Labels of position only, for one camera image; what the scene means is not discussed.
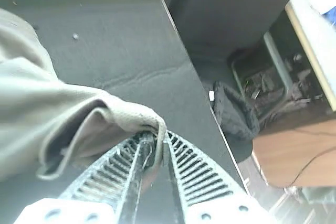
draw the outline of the wooden floor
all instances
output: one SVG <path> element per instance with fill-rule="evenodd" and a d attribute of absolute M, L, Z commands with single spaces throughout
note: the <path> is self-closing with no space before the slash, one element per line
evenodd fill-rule
<path fill-rule="evenodd" d="M 251 195 L 280 223 L 333 224 L 336 223 L 335 205 L 309 205 L 300 203 L 282 188 L 266 185 L 252 158 L 239 165 Z"/>

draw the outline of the desk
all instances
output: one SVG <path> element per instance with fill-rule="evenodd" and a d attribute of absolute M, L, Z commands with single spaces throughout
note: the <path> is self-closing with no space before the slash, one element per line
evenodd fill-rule
<path fill-rule="evenodd" d="M 38 27 L 61 80 L 105 89 L 153 108 L 168 128 L 218 162 L 243 186 L 237 165 L 208 98 L 162 0 L 0 0 Z M 78 34 L 78 41 L 72 39 Z M 80 171 L 58 181 L 34 178 L 33 170 L 0 186 L 0 223 L 42 197 L 55 197 Z M 174 223 L 168 171 L 159 173 L 139 205 L 140 223 Z"/>
<path fill-rule="evenodd" d="M 336 31 L 308 0 L 290 0 L 286 14 L 329 104 L 297 111 L 266 129 L 254 140 L 255 157 L 274 186 L 336 186 Z"/>

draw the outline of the gray fabric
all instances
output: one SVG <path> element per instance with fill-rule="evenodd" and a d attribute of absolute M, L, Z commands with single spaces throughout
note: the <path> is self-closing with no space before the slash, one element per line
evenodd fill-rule
<path fill-rule="evenodd" d="M 236 161 L 241 162 L 252 152 L 252 140 L 259 133 L 258 119 L 244 98 L 223 82 L 214 83 L 214 98 L 214 114 Z"/>
<path fill-rule="evenodd" d="M 288 1 L 172 0 L 169 9 L 192 59 L 223 59 L 256 43 Z"/>
<path fill-rule="evenodd" d="M 0 9 L 0 180 L 39 159 L 55 179 L 77 158 L 101 154 L 138 131 L 157 135 L 157 169 L 166 126 L 145 106 L 58 80 L 48 52 L 24 20 Z"/>

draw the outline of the gray cloth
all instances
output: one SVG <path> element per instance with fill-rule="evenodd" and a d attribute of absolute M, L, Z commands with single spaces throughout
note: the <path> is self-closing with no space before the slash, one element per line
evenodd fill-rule
<path fill-rule="evenodd" d="M 138 131 L 157 135 L 157 169 L 166 126 L 148 107 L 58 80 L 30 24 L 0 9 L 0 180 L 36 159 L 55 179 L 73 160 L 101 154 Z"/>

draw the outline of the bolt hole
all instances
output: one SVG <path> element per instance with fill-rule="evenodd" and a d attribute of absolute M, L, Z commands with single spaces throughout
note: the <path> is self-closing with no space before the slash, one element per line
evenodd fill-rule
<path fill-rule="evenodd" d="M 92 222 L 96 222 L 98 220 L 98 214 L 90 214 L 87 218 L 86 218 L 86 222 L 92 223 Z"/>
<path fill-rule="evenodd" d="M 202 214 L 201 219 L 202 220 L 211 220 L 211 215 L 210 214 Z"/>
<path fill-rule="evenodd" d="M 246 207 L 246 206 L 239 206 L 239 211 L 241 211 L 241 212 L 247 212 L 248 211 L 248 207 Z"/>
<path fill-rule="evenodd" d="M 61 213 L 61 209 L 53 209 L 49 213 L 46 214 L 45 219 L 47 221 L 52 221 L 58 218 Z"/>

